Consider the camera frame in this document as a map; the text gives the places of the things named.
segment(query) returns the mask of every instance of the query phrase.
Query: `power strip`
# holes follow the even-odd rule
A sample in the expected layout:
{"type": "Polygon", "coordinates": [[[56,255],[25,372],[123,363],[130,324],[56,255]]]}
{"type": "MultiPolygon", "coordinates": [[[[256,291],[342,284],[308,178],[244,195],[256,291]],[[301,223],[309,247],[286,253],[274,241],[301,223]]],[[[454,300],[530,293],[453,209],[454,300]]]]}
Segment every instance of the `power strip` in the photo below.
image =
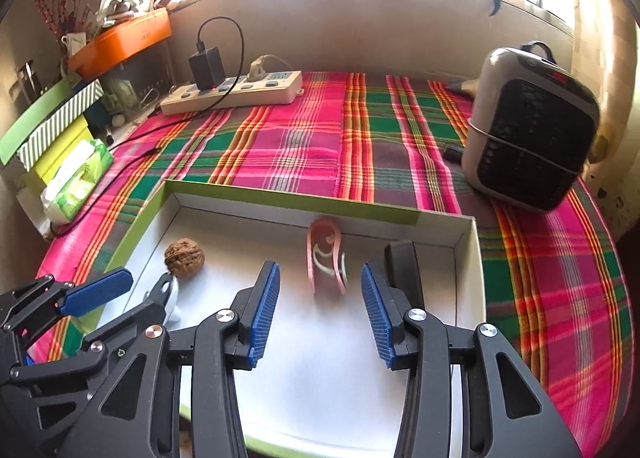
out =
{"type": "MultiPolygon", "coordinates": [[[[160,102],[160,108],[165,115],[200,112],[227,92],[234,80],[229,77],[218,88],[203,91],[195,84],[180,86],[160,102]]],[[[264,79],[253,83],[242,76],[231,93],[212,109],[291,104],[302,91],[302,72],[267,73],[264,79]]]]}

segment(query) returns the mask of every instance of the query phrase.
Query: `table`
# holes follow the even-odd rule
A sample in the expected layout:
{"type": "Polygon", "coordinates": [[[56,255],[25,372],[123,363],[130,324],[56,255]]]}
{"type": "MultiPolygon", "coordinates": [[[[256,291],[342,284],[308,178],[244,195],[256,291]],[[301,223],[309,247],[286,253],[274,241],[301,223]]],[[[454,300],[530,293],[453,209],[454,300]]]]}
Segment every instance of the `table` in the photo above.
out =
{"type": "MultiPolygon", "coordinates": [[[[634,340],[620,264],[606,225],[581,181],[555,211],[533,215],[491,200],[442,159],[464,144],[469,100],[439,82],[310,72],[287,106],[157,115],[162,124],[115,151],[99,193],[132,164],[82,224],[55,241],[40,267],[84,282],[167,178],[381,202],[471,215],[478,223],[487,317],[507,336],[569,425],[585,458],[607,441],[630,395],[634,340]]],[[[72,353],[82,337],[65,319],[33,349],[37,361],[72,353]]]]}

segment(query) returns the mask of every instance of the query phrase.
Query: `black cable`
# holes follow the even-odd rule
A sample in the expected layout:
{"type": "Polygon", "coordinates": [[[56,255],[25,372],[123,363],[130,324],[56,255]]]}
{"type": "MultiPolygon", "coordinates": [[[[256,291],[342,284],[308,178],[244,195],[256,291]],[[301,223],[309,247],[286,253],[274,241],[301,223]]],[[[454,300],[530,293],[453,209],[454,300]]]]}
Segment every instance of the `black cable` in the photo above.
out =
{"type": "MultiPolygon", "coordinates": [[[[145,133],[139,134],[138,136],[132,136],[130,138],[127,138],[126,140],[123,140],[121,143],[117,144],[116,146],[113,146],[109,151],[113,151],[113,149],[115,148],[119,148],[120,146],[122,146],[123,144],[126,144],[128,142],[133,142],[135,140],[139,140],[140,138],[143,138],[144,136],[147,136],[148,134],[151,133],[155,133],[156,131],[159,130],[163,130],[164,128],[169,128],[171,126],[175,126],[177,124],[182,124],[184,122],[190,122],[192,121],[194,118],[199,117],[201,114],[208,112],[209,110],[211,110],[213,107],[217,106],[218,104],[220,104],[220,102],[222,102],[226,96],[229,95],[229,93],[231,93],[233,91],[233,89],[236,87],[236,85],[238,84],[238,81],[240,80],[240,77],[242,76],[242,65],[244,65],[244,34],[242,33],[242,27],[240,27],[240,25],[238,24],[238,22],[235,19],[232,18],[228,18],[227,16],[216,16],[215,18],[209,18],[207,19],[203,24],[200,25],[200,28],[198,29],[198,43],[197,43],[197,48],[198,51],[200,51],[200,48],[204,48],[204,43],[202,42],[202,40],[200,39],[200,34],[202,33],[202,29],[203,27],[211,21],[215,21],[216,19],[226,19],[227,21],[231,21],[237,28],[238,28],[238,32],[240,34],[240,67],[238,69],[238,75],[236,76],[236,80],[234,81],[234,83],[231,85],[231,88],[229,88],[224,95],[222,95],[216,102],[214,102],[213,104],[211,104],[210,106],[207,106],[205,109],[197,112],[195,115],[193,115],[193,117],[186,117],[186,118],[181,118],[180,120],[174,120],[173,122],[170,122],[169,124],[163,124],[162,126],[158,126],[157,128],[153,128],[152,130],[149,131],[145,131],[145,133]]],[[[133,160],[129,161],[127,163],[127,165],[125,165],[121,170],[118,171],[118,173],[116,174],[115,177],[113,177],[113,179],[105,186],[105,188],[100,192],[100,194],[98,194],[98,196],[94,199],[94,201],[91,203],[91,205],[89,205],[86,210],[84,211],[84,213],[82,213],[82,215],[77,218],[75,221],[73,221],[72,223],[70,223],[66,228],[63,228],[63,231],[60,232],[56,232],[53,228],[53,224],[50,226],[50,230],[51,233],[53,234],[54,239],[59,239],[59,238],[64,238],[66,235],[68,235],[72,230],[74,230],[79,224],[80,222],[82,222],[82,220],[84,220],[84,218],[86,218],[86,216],[88,215],[89,212],[91,212],[91,210],[94,208],[94,205],[96,203],[98,203],[98,201],[100,200],[100,198],[102,198],[104,196],[104,194],[109,190],[109,188],[111,187],[111,185],[118,179],[120,178],[120,176],[129,168],[131,167],[133,164],[135,164],[136,162],[142,160],[143,158],[146,158],[148,156],[152,156],[154,154],[158,154],[161,151],[160,148],[158,148],[158,146],[155,146],[151,149],[148,149],[147,151],[145,151],[143,154],[137,156],[136,158],[134,158],[133,160]]]]}
{"type": "Polygon", "coordinates": [[[153,128],[152,130],[145,131],[145,133],[139,134],[138,136],[132,136],[130,138],[127,138],[126,140],[123,140],[121,143],[117,144],[116,146],[112,146],[112,148],[110,148],[109,151],[113,151],[113,149],[119,148],[120,146],[123,146],[124,144],[128,144],[129,142],[133,142],[135,140],[143,138],[144,136],[147,136],[148,134],[155,133],[156,131],[159,131],[159,130],[164,130],[164,128],[170,128],[171,126],[176,126],[177,124],[182,124],[184,122],[190,122],[194,118],[197,118],[201,114],[203,114],[205,112],[208,112],[212,108],[216,107],[218,104],[220,104],[220,102],[222,102],[226,98],[226,96],[229,95],[229,93],[231,93],[233,91],[233,89],[238,84],[238,81],[240,80],[240,77],[242,76],[242,65],[244,65],[244,33],[242,32],[242,27],[240,27],[238,22],[233,18],[228,18],[227,16],[216,16],[215,18],[207,19],[203,24],[200,25],[200,28],[198,29],[197,48],[198,48],[198,51],[200,51],[200,48],[201,48],[200,45],[202,45],[202,48],[204,48],[204,44],[203,44],[202,40],[200,39],[200,34],[202,33],[203,27],[208,22],[215,21],[216,19],[226,19],[227,21],[231,21],[238,28],[238,32],[240,34],[240,67],[238,69],[238,75],[236,76],[236,79],[234,80],[234,83],[231,85],[231,88],[229,88],[225,92],[225,94],[222,95],[222,97],[220,97],[216,102],[214,102],[210,106],[207,106],[205,109],[197,112],[195,115],[193,115],[193,117],[187,117],[187,118],[181,118],[180,120],[174,120],[173,122],[169,122],[168,124],[163,124],[162,126],[158,126],[157,128],[153,128]]]}

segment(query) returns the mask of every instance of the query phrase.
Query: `screw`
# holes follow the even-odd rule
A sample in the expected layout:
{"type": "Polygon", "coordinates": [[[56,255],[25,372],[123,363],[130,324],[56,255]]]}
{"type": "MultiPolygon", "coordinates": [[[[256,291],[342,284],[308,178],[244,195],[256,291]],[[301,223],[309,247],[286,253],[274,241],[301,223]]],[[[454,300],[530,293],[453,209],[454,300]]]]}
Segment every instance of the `screw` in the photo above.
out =
{"type": "Polygon", "coordinates": [[[219,320],[221,323],[227,323],[229,321],[232,321],[235,316],[236,314],[234,313],[234,311],[229,310],[228,308],[225,308],[224,310],[220,310],[216,312],[216,319],[219,320]]]}
{"type": "Polygon", "coordinates": [[[492,324],[484,323],[480,325],[480,333],[485,337],[495,337],[498,329],[492,324]]]}
{"type": "Polygon", "coordinates": [[[162,327],[157,324],[152,324],[149,328],[145,330],[145,335],[150,339],[155,339],[162,335],[162,327]]]}
{"type": "Polygon", "coordinates": [[[420,308],[411,308],[407,314],[412,321],[424,321],[427,319],[427,313],[420,308]]]}

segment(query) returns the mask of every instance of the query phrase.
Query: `blue ribbed pad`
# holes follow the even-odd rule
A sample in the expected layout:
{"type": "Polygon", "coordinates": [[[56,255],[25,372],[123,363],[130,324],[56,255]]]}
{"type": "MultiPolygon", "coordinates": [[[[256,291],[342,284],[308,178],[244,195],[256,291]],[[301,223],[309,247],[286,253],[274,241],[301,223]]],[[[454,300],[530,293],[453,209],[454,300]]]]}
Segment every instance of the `blue ribbed pad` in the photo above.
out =
{"type": "Polygon", "coordinates": [[[81,317],[110,300],[126,294],[133,285],[133,277],[126,268],[116,268],[91,283],[78,286],[67,292],[65,303],[60,308],[62,315],[81,317]]]}
{"type": "Polygon", "coordinates": [[[267,278],[267,284],[262,291],[260,304],[255,311],[255,317],[251,323],[251,340],[247,360],[252,368],[256,367],[258,360],[264,355],[264,348],[267,345],[271,321],[273,320],[273,312],[276,309],[279,294],[280,267],[276,263],[273,263],[269,277],[267,278]]]}
{"type": "Polygon", "coordinates": [[[390,368],[396,360],[391,321],[389,320],[385,305],[378,291],[376,280],[373,278],[368,264],[362,267],[360,285],[362,287],[362,298],[367,307],[367,314],[369,314],[373,337],[378,347],[378,355],[386,362],[386,367],[390,368]]]}

